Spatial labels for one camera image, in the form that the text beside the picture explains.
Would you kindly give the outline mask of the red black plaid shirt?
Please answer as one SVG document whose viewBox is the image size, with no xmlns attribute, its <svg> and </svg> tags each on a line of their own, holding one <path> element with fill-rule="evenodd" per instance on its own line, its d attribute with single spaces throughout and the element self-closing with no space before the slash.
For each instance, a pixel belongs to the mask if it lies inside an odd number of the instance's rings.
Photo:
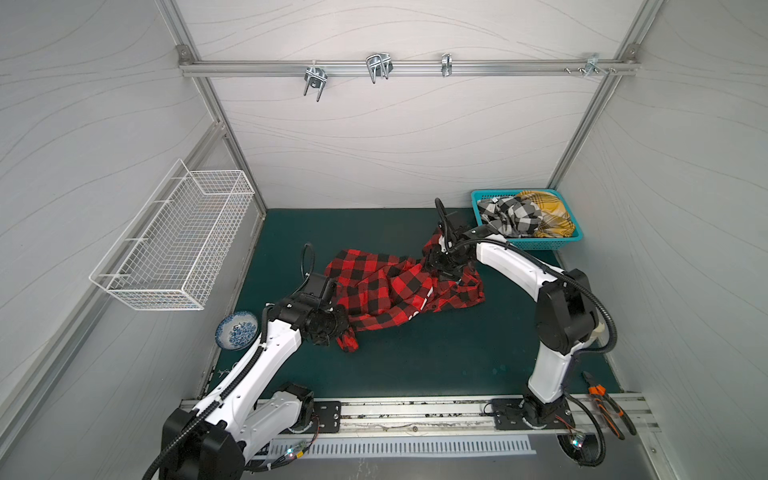
<svg viewBox="0 0 768 480">
<path fill-rule="evenodd" d="M 473 265 L 446 277 L 435 264 L 441 235 L 435 233 L 422 257 L 397 257 L 357 249 L 340 251 L 325 268 L 336 282 L 335 302 L 349 327 L 337 344 L 345 353 L 359 348 L 356 334 L 403 325 L 422 313 L 464 309 L 485 301 L 482 278 Z"/>
</svg>

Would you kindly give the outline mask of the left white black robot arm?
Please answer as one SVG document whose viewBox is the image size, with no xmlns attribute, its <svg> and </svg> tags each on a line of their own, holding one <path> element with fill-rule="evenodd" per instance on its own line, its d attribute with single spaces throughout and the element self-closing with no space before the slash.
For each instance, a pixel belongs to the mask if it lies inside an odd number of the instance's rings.
<svg viewBox="0 0 768 480">
<path fill-rule="evenodd" d="M 314 395 L 288 383 L 258 400 L 281 366 L 308 340 L 328 345 L 349 326 L 333 302 L 336 283 L 306 275 L 291 295 L 267 305 L 258 334 L 236 367 L 190 411 L 175 410 L 162 428 L 161 450 L 146 479 L 239 479 L 253 457 L 289 428 L 311 421 Z"/>
</svg>

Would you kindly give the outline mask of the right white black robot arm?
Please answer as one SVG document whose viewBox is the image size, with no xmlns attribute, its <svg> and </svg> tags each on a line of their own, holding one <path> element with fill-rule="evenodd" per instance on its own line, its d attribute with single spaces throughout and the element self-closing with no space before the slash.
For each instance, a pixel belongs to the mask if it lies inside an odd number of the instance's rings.
<svg viewBox="0 0 768 480">
<path fill-rule="evenodd" d="M 521 404 L 516 408 L 534 429 L 542 429 L 566 402 L 566 380 L 575 359 L 611 352 L 618 340 L 614 319 L 592 292 L 587 275 L 565 271 L 513 245 L 488 225 L 461 229 L 442 201 L 438 245 L 428 260 L 442 274 L 459 274 L 472 262 L 501 273 L 536 303 L 539 350 Z"/>
</svg>

